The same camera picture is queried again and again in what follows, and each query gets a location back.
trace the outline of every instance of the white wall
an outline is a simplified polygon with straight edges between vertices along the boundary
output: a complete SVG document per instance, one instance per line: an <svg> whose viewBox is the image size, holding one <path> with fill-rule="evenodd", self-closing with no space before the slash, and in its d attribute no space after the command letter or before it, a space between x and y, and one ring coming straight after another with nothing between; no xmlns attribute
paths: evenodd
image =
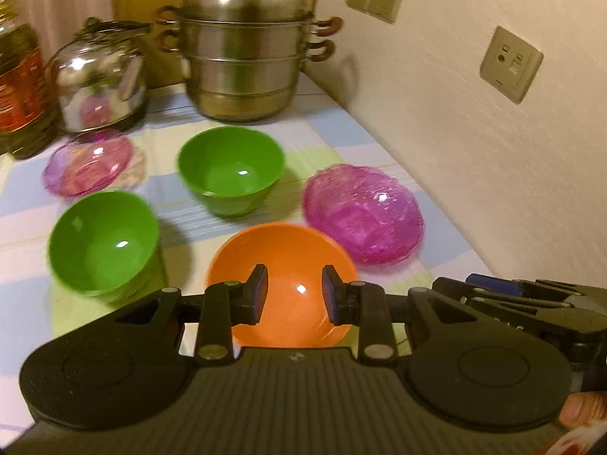
<svg viewBox="0 0 607 455"><path fill-rule="evenodd" d="M509 278L607 287L607 0L403 0L394 25L338 15L309 74ZM544 52L515 105L478 69L497 25Z"/></svg>

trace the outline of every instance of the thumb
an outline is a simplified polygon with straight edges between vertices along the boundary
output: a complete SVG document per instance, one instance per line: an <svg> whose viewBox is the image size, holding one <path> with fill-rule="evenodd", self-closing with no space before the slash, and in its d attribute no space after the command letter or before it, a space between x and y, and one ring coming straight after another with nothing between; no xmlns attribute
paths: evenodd
<svg viewBox="0 0 607 455"><path fill-rule="evenodd" d="M566 428L576 428L599 419L607 419L607 392L571 394L558 417Z"/></svg>

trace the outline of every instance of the plaid tablecloth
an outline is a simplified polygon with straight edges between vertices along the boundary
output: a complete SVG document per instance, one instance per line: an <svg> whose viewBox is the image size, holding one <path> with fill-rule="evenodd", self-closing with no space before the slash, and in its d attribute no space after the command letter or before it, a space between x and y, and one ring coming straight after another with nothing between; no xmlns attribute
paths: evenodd
<svg viewBox="0 0 607 455"><path fill-rule="evenodd" d="M184 293L204 290L204 275L215 251L241 229L269 221L304 223L302 188L307 178L331 164L370 165L396 177L417 199L426 235L418 251L391 267L360 268L360 278L404 294L412 286L429 286L436 276L465 278L488 273L459 231L415 180L338 104L301 75L292 105L280 115L248 124L280 143L286 166L267 203L235 221L220 220L190 197L175 173L181 145L202 130L218 126L196 111L183 85L150 92L143 126L130 134L135 144L132 165L116 186L136 183L161 224L162 255L156 275L136 298L169 282ZM68 202L46 192L41 173L57 145L28 161L0 157L0 447L31 424L18 387L26 356L53 337L111 311L92 299L61 289L46 265L48 235ZM402 326L401 352L407 348ZM188 328L182 351L192 348ZM356 342L356 331L346 338Z"/></svg>

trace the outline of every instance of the purple bowl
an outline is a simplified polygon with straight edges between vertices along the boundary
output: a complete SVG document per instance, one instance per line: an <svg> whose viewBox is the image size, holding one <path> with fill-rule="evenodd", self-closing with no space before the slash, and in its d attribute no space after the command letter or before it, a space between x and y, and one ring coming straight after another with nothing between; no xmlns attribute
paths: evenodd
<svg viewBox="0 0 607 455"><path fill-rule="evenodd" d="M349 164L318 171L305 186L309 225L341 244L357 263L407 258L424 236L424 220L411 192L379 169Z"/></svg>
<svg viewBox="0 0 607 455"><path fill-rule="evenodd" d="M107 188L133 156L133 145L117 130L81 133L58 148L42 173L44 187L65 198Z"/></svg>

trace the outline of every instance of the black mechanical device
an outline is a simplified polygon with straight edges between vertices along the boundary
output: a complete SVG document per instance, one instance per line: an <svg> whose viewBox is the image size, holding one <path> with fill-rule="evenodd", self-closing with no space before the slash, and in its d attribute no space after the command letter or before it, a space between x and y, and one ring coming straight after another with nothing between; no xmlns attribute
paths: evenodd
<svg viewBox="0 0 607 455"><path fill-rule="evenodd" d="M607 291L471 275L386 295L324 268L350 349L244 348L268 273L164 288L40 347L20 387L36 423L6 455L536 455L571 391L607 389ZM178 354L198 323L193 357ZM393 324L412 354L399 357ZM590 452L607 453L607 440Z"/></svg>

